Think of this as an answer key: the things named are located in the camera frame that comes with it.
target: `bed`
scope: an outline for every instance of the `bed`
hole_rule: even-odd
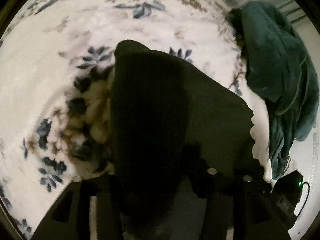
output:
[[[28,0],[0,43],[0,196],[27,239],[75,177],[114,172],[70,158],[53,132],[75,80],[111,66],[126,39],[192,62],[243,98],[254,113],[252,154],[271,182],[268,112],[246,85],[229,10],[222,0]]]

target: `metal screw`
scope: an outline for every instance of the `metal screw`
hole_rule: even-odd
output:
[[[82,180],[83,180],[83,177],[82,177],[82,176],[74,176],[74,177],[73,177],[73,182],[78,183],[78,182],[81,182]]]
[[[207,172],[208,172],[209,174],[211,174],[211,175],[216,175],[216,174],[218,173],[217,170],[214,169],[214,168],[209,168],[209,169],[207,169]]]
[[[244,180],[245,182],[251,182],[251,181],[252,181],[252,178],[251,178],[249,175],[245,175],[245,176],[243,176],[243,180]]]

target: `blue flower pattern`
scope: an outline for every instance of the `blue flower pattern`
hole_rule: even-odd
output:
[[[238,96],[242,96],[242,92],[241,92],[241,90],[239,89],[239,80],[235,80],[232,84],[231,84],[231,86],[230,87],[234,87],[235,88],[235,93],[238,95]]]
[[[43,119],[40,126],[36,130],[36,133],[39,135],[39,147],[43,150],[47,150],[47,138],[51,129],[51,123],[52,121],[49,121],[49,119]]]
[[[28,149],[26,147],[26,140],[23,138],[21,149],[23,150],[23,157],[28,158]]]
[[[57,183],[63,184],[61,175],[67,170],[67,166],[63,161],[57,162],[55,159],[51,160],[49,157],[41,159],[45,168],[39,168],[38,171],[42,175],[40,184],[46,186],[46,190],[50,193],[52,188],[57,187]],[[56,174],[52,174],[49,168],[53,168]]]
[[[87,106],[83,98],[74,98],[67,102],[70,115],[84,114]]]
[[[175,52],[175,50],[172,47],[170,47],[170,50],[169,50],[170,55],[182,58],[192,64],[193,61],[191,58],[189,58],[191,53],[192,53],[191,49],[187,49],[184,55],[182,53],[182,49],[179,49],[178,52]]]
[[[126,5],[125,3],[118,4],[114,6],[118,9],[133,9],[133,18],[140,19],[143,17],[149,17],[152,13],[152,9],[165,11],[165,6],[157,0],[154,0],[153,3],[138,3],[135,5]]]
[[[159,11],[165,11],[165,6],[156,0],[153,1],[153,4],[144,2],[142,4],[126,5],[124,3],[121,3],[121,4],[118,4],[114,7],[119,8],[119,9],[133,9],[133,18],[134,19],[149,17],[152,13],[152,9],[156,9]]]
[[[87,69],[89,67],[97,67],[98,64],[102,61],[111,60],[113,50],[110,50],[108,53],[103,54],[105,50],[109,50],[110,47],[102,46],[98,49],[95,49],[94,47],[90,47],[88,49],[88,56],[82,57],[82,60],[84,61],[83,64],[77,66],[79,69]]]
[[[238,52],[237,59],[240,59],[240,57],[241,57],[241,49],[236,47],[236,48],[231,48],[231,50],[234,50],[234,51]]]
[[[0,184],[0,198],[1,198],[2,202],[4,203],[4,205],[6,206],[7,210],[10,211],[12,209],[12,205],[11,205],[9,199],[7,199],[5,197],[4,188],[1,184]]]
[[[31,239],[32,237],[32,228],[28,225],[27,220],[23,219],[21,222],[13,218],[14,223],[18,226],[22,234],[26,239]]]
[[[90,85],[91,85],[91,79],[90,77],[76,77],[75,81],[73,82],[73,85],[76,89],[78,89],[81,93],[86,92]]]
[[[46,4],[44,4],[43,6],[41,6],[39,8],[39,10],[35,13],[38,14],[40,12],[42,12],[44,9],[48,8],[49,6],[53,5],[57,0],[50,0],[49,2],[47,2]]]

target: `black device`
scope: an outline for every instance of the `black device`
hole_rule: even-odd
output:
[[[298,171],[279,179],[272,192],[260,192],[243,178],[232,183],[229,181],[233,190],[222,192],[219,185],[226,178],[219,172],[201,179],[203,188],[198,190],[202,192],[202,198],[208,199],[208,204],[199,240],[220,239],[220,236],[210,235],[214,231],[208,218],[216,215],[210,201],[220,201],[219,198],[227,195],[233,197],[234,203],[234,240],[256,239],[257,231],[264,237],[259,239],[290,239],[287,231],[297,219],[293,211],[302,192],[303,177]],[[32,239],[43,240],[50,236],[52,240],[88,240],[90,196],[97,197],[98,239],[123,239],[118,209],[120,190],[113,175],[72,182],[44,217]],[[271,238],[270,233],[276,234],[277,238]]]

